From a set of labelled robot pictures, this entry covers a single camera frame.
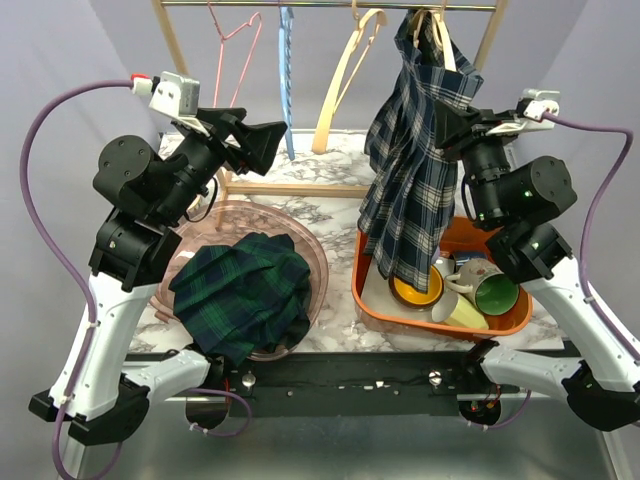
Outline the navy beige plaid skirt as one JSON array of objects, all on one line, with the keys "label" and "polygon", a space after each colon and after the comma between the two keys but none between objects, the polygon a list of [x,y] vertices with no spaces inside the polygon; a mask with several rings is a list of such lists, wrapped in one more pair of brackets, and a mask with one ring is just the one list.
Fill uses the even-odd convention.
[{"label": "navy beige plaid skirt", "polygon": [[429,289],[458,181],[456,162],[436,146],[435,103],[466,109],[484,82],[458,48],[452,50],[454,67],[446,68],[432,20],[432,12],[412,9],[394,37],[401,69],[366,134],[364,152],[375,177],[357,222],[380,274],[419,292]]}]

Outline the wooden hanger with skirt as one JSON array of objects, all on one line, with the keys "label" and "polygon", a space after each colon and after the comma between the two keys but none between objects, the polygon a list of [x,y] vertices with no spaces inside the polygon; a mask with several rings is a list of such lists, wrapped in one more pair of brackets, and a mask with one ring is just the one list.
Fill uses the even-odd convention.
[{"label": "wooden hanger with skirt", "polygon": [[411,33],[412,44],[415,48],[419,47],[420,32],[425,15],[431,15],[431,31],[433,44],[438,47],[443,55],[444,68],[447,71],[456,71],[455,54],[452,47],[450,34],[445,22],[445,11],[448,6],[447,0],[442,0],[441,5],[435,9],[420,8],[413,15],[410,22],[409,32]]}]

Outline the pink wire hanger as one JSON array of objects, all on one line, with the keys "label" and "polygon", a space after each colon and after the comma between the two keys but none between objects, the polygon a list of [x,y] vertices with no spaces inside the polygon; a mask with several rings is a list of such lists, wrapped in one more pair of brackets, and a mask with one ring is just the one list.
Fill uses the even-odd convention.
[{"label": "pink wire hanger", "polygon": [[214,1],[206,2],[219,43],[212,106],[233,107],[239,99],[261,38],[263,17],[254,11],[236,26],[226,28],[214,4]]}]

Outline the light blue wavy hanger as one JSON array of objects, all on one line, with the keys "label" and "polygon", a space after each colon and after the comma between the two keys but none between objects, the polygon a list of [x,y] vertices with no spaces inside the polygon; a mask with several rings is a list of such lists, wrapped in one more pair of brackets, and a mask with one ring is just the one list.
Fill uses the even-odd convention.
[{"label": "light blue wavy hanger", "polygon": [[278,67],[280,83],[280,101],[283,120],[287,125],[285,142],[287,155],[290,160],[295,159],[295,148],[292,132],[292,79],[291,79],[291,40],[293,26],[293,10],[289,6],[279,6],[278,30]]}]

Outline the green plaid skirt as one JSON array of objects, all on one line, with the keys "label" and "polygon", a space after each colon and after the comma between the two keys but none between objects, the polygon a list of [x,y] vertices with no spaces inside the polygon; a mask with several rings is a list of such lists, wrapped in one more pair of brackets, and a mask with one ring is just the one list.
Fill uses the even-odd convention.
[{"label": "green plaid skirt", "polygon": [[252,232],[232,246],[205,245],[169,283],[173,313],[203,353],[238,365],[305,337],[310,275],[287,234]]}]

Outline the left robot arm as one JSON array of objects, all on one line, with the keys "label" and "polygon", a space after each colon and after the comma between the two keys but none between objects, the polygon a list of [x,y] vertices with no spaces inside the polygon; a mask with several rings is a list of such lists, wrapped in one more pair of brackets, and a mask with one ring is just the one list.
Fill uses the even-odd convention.
[{"label": "left robot arm", "polygon": [[191,348],[138,374],[122,367],[139,318],[181,236],[176,229],[221,167],[265,175],[287,131],[283,121],[246,125],[243,108],[201,108],[201,131],[182,130],[173,157],[163,160],[141,137],[123,135],[98,158],[94,189],[112,210],[96,234],[89,260],[93,300],[56,383],[32,397],[29,409],[47,422],[58,412],[71,438],[85,446],[120,443],[149,408],[183,391],[214,393],[220,368]]}]

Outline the empty wooden hanger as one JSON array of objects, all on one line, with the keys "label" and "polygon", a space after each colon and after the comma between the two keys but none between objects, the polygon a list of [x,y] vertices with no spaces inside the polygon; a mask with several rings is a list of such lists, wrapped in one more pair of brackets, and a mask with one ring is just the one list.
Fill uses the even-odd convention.
[{"label": "empty wooden hanger", "polygon": [[[351,13],[355,22],[354,29],[336,65],[319,113],[312,141],[312,152],[315,154],[324,154],[327,151],[335,114],[380,29],[388,23],[386,13],[381,8],[369,8],[363,15],[360,15],[356,1],[351,2]],[[350,75],[346,77],[349,62],[361,44],[364,44],[364,47],[360,57],[354,64]]]}]

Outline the wooden clothes rack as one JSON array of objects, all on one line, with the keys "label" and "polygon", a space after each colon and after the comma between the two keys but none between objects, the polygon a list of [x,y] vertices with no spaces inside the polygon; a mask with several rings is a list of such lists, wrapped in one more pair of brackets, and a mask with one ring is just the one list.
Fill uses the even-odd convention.
[{"label": "wooden clothes rack", "polygon": [[[167,6],[206,6],[207,1],[151,1],[155,15],[158,20],[159,27],[164,36],[164,40],[168,47],[171,58],[178,72],[189,75],[185,58],[181,51],[181,47],[174,31],[173,25],[167,13]],[[352,1],[222,1],[221,6],[257,6],[261,8],[278,7],[280,5],[293,8],[347,8],[351,9]],[[428,10],[435,9],[441,5],[441,1],[433,1],[432,3],[384,3],[381,1],[364,2],[363,7],[389,9],[415,9],[426,8]],[[472,11],[472,12],[491,12],[485,28],[482,40],[478,47],[474,59],[476,69],[482,70],[490,49],[495,40],[498,29],[503,21],[504,14],[509,5],[509,1],[494,1],[491,5],[449,5],[446,11]],[[232,179],[234,174],[230,170],[224,173],[217,173],[216,180],[219,181],[219,188],[222,192],[222,199],[227,199],[228,195],[261,195],[261,196],[297,196],[297,197],[314,197],[314,198],[364,198],[368,187],[360,185],[313,185],[302,183],[290,184],[268,184],[255,182],[235,182]]]}]

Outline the pink transparent basin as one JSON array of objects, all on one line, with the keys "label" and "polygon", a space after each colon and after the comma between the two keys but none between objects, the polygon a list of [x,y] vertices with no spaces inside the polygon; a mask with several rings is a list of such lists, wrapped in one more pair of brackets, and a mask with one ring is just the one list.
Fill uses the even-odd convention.
[{"label": "pink transparent basin", "polygon": [[[169,283],[201,247],[205,245],[232,246],[244,236],[256,232],[269,236],[289,235],[294,241],[295,251],[308,263],[312,288],[308,315],[311,322],[310,328],[313,326],[327,292],[328,261],[316,236],[294,218],[275,208],[257,203],[225,201],[214,207],[212,212],[201,222],[185,223],[177,232],[182,241],[169,263],[164,280],[151,299],[152,305],[158,311],[158,317],[167,317],[180,322],[173,313],[174,294],[169,290]],[[246,359],[279,360],[289,355],[300,342],[291,348],[279,346],[273,353],[258,350],[251,353]]]}]

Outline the blue rimmed cup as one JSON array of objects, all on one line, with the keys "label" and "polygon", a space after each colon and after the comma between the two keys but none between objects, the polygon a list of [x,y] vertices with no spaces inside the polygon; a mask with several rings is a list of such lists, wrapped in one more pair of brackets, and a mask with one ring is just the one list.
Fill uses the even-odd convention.
[{"label": "blue rimmed cup", "polygon": [[457,267],[460,267],[472,259],[487,259],[488,256],[481,251],[457,251],[453,252],[450,258],[454,260]]}]

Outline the white floral mug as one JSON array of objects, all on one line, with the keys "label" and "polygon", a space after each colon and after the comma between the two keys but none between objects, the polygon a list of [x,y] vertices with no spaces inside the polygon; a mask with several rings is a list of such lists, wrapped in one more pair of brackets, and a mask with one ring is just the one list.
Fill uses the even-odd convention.
[{"label": "white floral mug", "polygon": [[484,258],[472,258],[457,272],[444,278],[445,285],[460,294],[475,294],[486,280],[502,275],[497,265]]}]

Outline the orange plastic bin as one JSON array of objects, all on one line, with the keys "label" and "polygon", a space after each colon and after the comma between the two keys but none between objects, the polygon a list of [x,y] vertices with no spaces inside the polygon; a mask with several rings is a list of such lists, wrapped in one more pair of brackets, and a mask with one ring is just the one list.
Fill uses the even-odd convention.
[{"label": "orange plastic bin", "polygon": [[[485,242],[492,232],[476,229],[466,217],[455,217],[451,227],[445,232],[441,248],[445,253],[458,251],[480,251],[490,257]],[[355,311],[363,323],[371,330],[426,337],[438,334],[456,340],[480,342],[492,337],[513,335],[522,330],[533,312],[533,300],[530,294],[520,288],[519,298],[515,306],[501,316],[487,316],[489,329],[453,327],[405,318],[403,316],[386,315],[363,300],[366,277],[372,264],[372,257],[364,254],[367,236],[360,231],[356,233],[355,254],[352,270],[351,291],[355,302]]]}]

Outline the yellow cup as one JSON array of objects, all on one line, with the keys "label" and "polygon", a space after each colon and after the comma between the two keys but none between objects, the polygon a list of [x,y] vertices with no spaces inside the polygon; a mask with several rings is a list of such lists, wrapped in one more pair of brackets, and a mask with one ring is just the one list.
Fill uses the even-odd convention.
[{"label": "yellow cup", "polygon": [[453,291],[445,292],[431,310],[431,319],[453,327],[488,330],[484,315],[464,296]]}]

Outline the white board in bin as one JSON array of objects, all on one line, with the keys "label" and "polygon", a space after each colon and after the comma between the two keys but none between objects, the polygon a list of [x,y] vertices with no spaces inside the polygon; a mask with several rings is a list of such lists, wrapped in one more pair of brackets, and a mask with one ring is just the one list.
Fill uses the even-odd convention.
[{"label": "white board in bin", "polygon": [[371,261],[360,295],[362,303],[378,318],[394,317],[404,320],[431,322],[431,309],[406,306],[393,295],[389,282],[378,271],[375,260]]}]

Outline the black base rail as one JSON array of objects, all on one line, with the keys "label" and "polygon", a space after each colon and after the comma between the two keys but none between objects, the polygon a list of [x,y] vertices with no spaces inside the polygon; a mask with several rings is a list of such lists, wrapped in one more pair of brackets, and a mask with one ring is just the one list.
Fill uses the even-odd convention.
[{"label": "black base rail", "polygon": [[202,387],[225,385],[255,418],[456,416],[460,398],[482,400],[496,392],[459,351],[294,353],[228,367]]}]

